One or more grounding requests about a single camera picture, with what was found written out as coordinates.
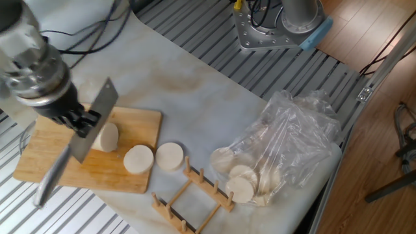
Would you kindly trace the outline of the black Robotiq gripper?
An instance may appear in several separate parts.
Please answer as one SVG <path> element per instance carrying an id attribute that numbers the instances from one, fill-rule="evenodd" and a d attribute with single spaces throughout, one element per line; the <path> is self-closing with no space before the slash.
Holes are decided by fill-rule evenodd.
<path id="1" fill-rule="evenodd" d="M 74 84 L 71 84 L 66 93 L 56 101 L 33 109 L 56 124 L 74 130 L 81 138 L 85 138 L 101 118 L 100 113 L 94 110 L 85 112 L 85 108 L 78 102 Z"/>

